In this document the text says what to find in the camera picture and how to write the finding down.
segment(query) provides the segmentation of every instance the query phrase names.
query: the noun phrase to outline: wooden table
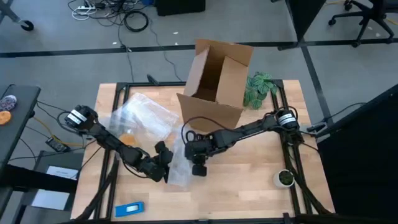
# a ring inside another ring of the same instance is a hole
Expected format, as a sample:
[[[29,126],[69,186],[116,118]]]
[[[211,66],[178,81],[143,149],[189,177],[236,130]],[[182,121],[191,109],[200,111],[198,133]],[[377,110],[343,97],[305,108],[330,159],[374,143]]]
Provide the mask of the wooden table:
[[[307,107],[298,80],[285,80],[285,91],[290,106],[298,110],[300,124],[310,124]],[[101,84],[98,90],[95,110],[100,117],[111,114],[116,84]],[[183,92],[183,86],[134,87],[130,96],[142,93],[180,116],[180,105],[176,93]],[[268,96],[259,110],[245,110],[238,126],[261,118],[272,111],[272,100]],[[171,149],[175,135],[170,135],[166,145]],[[305,135],[305,142],[316,147],[314,138]],[[144,142],[144,150],[155,155],[155,142]],[[85,162],[98,148],[90,145],[85,151]],[[104,151],[98,152],[81,172],[72,218],[79,216],[98,189]],[[318,153],[307,146],[300,146],[303,169],[307,185],[317,199],[333,212],[333,204]],[[131,175],[121,165],[116,184],[114,206],[143,201],[145,212],[122,218],[117,221],[143,220],[197,220],[230,218],[279,218],[289,212],[294,216],[290,191],[278,189],[272,176],[284,169],[284,157],[277,133],[263,133],[238,142],[227,152],[209,158],[206,163],[208,175],[193,177],[186,189],[156,183],[150,179],[140,179]],[[305,212],[301,190],[296,185],[300,208]],[[105,214],[107,193],[104,195]]]

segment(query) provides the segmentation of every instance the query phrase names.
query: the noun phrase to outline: small potted plant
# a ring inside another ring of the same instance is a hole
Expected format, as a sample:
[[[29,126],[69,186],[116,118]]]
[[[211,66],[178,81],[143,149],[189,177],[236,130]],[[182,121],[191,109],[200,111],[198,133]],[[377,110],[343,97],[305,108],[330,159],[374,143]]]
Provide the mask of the small potted plant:
[[[274,175],[274,183],[277,187],[291,187],[294,184],[294,176],[291,171],[283,169]]]
[[[271,78],[270,74],[263,72],[256,72],[253,77],[248,77],[244,91],[243,106],[251,106],[251,108],[258,110],[269,91],[275,95],[277,87]]]

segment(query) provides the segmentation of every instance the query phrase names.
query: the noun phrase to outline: black desk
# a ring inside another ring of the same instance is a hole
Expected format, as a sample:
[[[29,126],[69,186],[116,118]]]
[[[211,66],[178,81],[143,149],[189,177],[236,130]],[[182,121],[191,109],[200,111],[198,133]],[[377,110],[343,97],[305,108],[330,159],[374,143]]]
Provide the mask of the black desk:
[[[0,97],[8,85],[0,85]],[[7,164],[26,122],[33,115],[40,88],[37,86],[10,86],[5,94],[14,95],[17,105],[11,111],[10,122],[0,126],[0,217],[6,209],[13,190],[27,192],[30,188],[74,192],[77,182],[54,175]]]

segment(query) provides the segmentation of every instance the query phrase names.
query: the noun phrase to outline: plastic bag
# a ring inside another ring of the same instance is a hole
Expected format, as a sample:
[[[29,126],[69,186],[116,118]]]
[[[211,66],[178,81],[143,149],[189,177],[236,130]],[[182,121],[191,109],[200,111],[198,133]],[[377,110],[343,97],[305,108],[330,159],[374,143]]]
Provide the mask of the plastic bag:
[[[178,118],[145,95],[135,93],[111,117],[100,119],[100,122],[117,137],[133,134],[138,142],[150,142],[153,147],[167,138]]]
[[[173,159],[170,163],[168,184],[186,187],[189,185],[192,177],[192,162],[185,157],[185,145],[181,138],[181,128],[178,127],[174,130],[176,138],[173,145]],[[189,131],[188,126],[184,127],[184,133]]]

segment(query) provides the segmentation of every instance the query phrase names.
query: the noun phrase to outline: open cardboard box flap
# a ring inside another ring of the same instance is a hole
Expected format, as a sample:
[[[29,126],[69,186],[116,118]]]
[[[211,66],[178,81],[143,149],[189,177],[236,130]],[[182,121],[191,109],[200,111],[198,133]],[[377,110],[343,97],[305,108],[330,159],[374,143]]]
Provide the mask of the open cardboard box flap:
[[[197,40],[183,95],[177,94],[183,120],[211,118],[235,128],[243,110],[243,96],[253,48],[214,40]],[[217,125],[204,120],[190,123],[195,129],[214,131]]]

